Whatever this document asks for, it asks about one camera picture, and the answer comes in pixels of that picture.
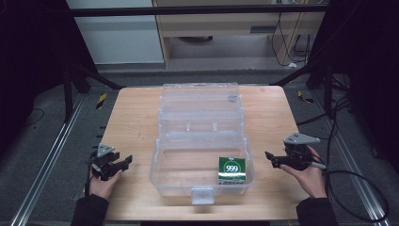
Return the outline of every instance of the table top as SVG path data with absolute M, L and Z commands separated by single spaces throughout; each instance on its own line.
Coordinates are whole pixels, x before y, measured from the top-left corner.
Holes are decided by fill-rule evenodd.
M 279 220 L 296 219 L 308 197 L 294 177 L 273 169 L 264 151 L 285 155 L 282 140 L 297 131 L 281 87 L 239 86 L 246 135 L 256 179 L 244 195 L 216 196 L 213 205 L 192 205 L 190 197 L 160 196 L 149 180 L 158 136 L 161 87 L 125 88 L 119 93 L 102 143 L 133 163 L 114 188 L 108 220 Z

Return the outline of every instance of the gray floor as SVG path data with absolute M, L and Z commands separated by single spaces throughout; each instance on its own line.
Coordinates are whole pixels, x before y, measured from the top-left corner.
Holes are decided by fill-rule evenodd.
M 294 70 L 278 64 L 265 37 L 214 37 L 213 40 L 206 42 L 175 39 L 167 69 L 140 69 L 135 73 L 103 73 L 103 75 L 129 87 L 183 82 L 268 84 L 280 80 Z M 303 86 L 305 80 L 306 76 L 302 76 L 284 89 L 296 121 L 304 121 L 321 114 L 318 104 L 306 103 L 297 96 L 299 89 L 306 91 Z M 30 223 L 68 225 L 71 221 L 74 199 L 81 194 L 85 182 L 84 162 L 92 152 L 93 146 L 101 141 L 104 126 L 118 95 L 117 90 L 109 89 L 92 80 L 89 82 L 92 89 L 89 94 L 84 95 L 77 121 L 30 213 Z M 312 97 L 316 99 L 320 92 L 322 89 L 313 91 Z M 1 163 L 0 222 L 4 225 L 8 225 L 23 203 L 63 125 L 62 93 L 62 87 L 56 87 L 37 97 L 35 110 L 29 117 L 27 126 L 11 146 L 12 156 Z M 102 93 L 107 93 L 104 106 L 102 109 L 95 109 Z M 337 100 L 342 96 L 340 92 L 334 93 L 334 98 Z M 372 147 L 359 126 L 357 116 L 351 113 L 350 108 L 339 112 L 337 122 L 340 135 L 361 171 L 379 186 L 389 200 L 391 209 L 389 225 L 399 225 L 397 173 L 387 160 L 373 157 Z M 329 134 L 327 121 L 323 119 L 299 126 L 299 131 L 318 137 L 327 137 Z M 326 140 L 323 139 L 314 147 L 323 158 L 326 157 Z M 340 147 L 335 142 L 331 145 L 330 168 L 346 169 Z M 352 179 L 348 176 L 334 176 L 332 182 L 337 196 L 345 206 L 368 217 Z M 333 206 L 341 225 L 374 225 L 351 217 L 336 202 Z M 272 225 L 287 224 L 287 221 L 272 222 Z

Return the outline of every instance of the green box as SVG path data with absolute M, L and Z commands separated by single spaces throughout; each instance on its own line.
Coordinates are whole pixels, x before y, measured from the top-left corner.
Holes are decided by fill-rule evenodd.
M 219 157 L 219 174 L 217 179 L 220 185 L 241 185 L 247 179 L 246 159 Z

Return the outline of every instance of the storage container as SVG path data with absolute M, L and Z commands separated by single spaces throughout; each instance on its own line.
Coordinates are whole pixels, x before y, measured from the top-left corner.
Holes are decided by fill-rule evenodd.
M 158 130 L 150 181 L 161 195 L 191 196 L 193 204 L 212 204 L 217 195 L 242 195 L 253 184 L 237 84 L 165 84 Z M 218 183 L 219 157 L 245 159 L 243 184 Z

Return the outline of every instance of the forearm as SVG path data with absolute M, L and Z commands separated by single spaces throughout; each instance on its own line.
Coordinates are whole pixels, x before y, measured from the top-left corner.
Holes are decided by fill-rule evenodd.
M 338 222 L 328 198 L 306 199 L 296 212 L 301 226 L 337 226 Z
M 90 195 L 76 202 L 72 226 L 74 225 L 103 225 L 108 209 L 108 201 L 96 195 Z

